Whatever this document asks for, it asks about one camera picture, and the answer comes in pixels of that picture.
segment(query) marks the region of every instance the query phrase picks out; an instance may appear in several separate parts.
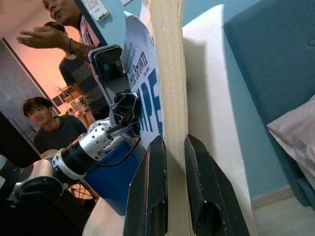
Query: blue bin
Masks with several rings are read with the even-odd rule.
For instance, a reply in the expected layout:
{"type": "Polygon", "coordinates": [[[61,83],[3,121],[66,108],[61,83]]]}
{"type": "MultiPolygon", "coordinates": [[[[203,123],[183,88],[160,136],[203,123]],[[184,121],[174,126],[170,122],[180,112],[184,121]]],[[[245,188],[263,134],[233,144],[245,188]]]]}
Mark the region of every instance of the blue bin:
{"type": "MultiPolygon", "coordinates": [[[[114,150],[108,152],[100,164],[119,162],[130,151],[127,141],[123,141],[114,150]]],[[[119,214],[126,214],[129,184],[137,171],[139,162],[132,153],[121,164],[113,167],[94,166],[85,181],[119,214]]]]}

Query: orange wall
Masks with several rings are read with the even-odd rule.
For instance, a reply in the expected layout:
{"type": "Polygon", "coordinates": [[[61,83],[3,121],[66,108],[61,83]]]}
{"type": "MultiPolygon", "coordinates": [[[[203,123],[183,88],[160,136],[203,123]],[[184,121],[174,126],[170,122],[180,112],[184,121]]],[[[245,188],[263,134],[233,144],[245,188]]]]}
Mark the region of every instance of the orange wall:
{"type": "MultiPolygon", "coordinates": [[[[48,21],[52,21],[52,19],[48,16],[45,9],[41,8],[33,17],[29,18],[4,38],[48,96],[53,98],[57,96],[55,88],[65,86],[58,68],[60,61],[64,57],[64,52],[60,49],[30,48],[19,44],[15,39],[21,30],[31,30],[33,27],[42,26],[48,21]]],[[[79,33],[75,28],[66,27],[66,30],[71,38],[79,40],[79,33]]]]}

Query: gray t-shirt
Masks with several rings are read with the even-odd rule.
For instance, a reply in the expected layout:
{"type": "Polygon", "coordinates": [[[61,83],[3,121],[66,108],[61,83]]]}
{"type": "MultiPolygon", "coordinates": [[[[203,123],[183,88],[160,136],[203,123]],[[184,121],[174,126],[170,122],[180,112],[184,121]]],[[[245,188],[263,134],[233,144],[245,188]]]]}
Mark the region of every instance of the gray t-shirt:
{"type": "Polygon", "coordinates": [[[69,60],[64,58],[59,65],[59,70],[68,86],[78,83],[92,114],[108,106],[102,91],[93,77],[90,65],[83,59],[75,58],[69,60]]]}
{"type": "Polygon", "coordinates": [[[56,131],[48,132],[40,129],[34,137],[34,146],[40,153],[50,149],[66,148],[87,129],[81,121],[73,116],[59,117],[60,125],[56,131]]]}

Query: white sign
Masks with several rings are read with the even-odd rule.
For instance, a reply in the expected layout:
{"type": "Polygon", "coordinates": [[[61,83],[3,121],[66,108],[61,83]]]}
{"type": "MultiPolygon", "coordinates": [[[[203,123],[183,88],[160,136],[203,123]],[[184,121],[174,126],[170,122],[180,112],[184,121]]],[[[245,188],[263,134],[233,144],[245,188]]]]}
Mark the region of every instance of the white sign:
{"type": "Polygon", "coordinates": [[[136,16],[127,12],[125,15],[126,40],[121,61],[131,91],[140,95],[140,136],[146,149],[163,129],[157,54],[146,26],[136,16]]]}

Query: white table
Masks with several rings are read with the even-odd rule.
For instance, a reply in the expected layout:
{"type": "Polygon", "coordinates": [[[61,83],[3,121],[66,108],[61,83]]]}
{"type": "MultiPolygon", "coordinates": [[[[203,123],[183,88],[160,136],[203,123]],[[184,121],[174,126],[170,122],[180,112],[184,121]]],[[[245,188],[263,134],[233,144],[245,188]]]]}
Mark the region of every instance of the white table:
{"type": "Polygon", "coordinates": [[[111,206],[99,198],[85,224],[83,236],[122,236],[125,216],[118,215],[111,206]]]}

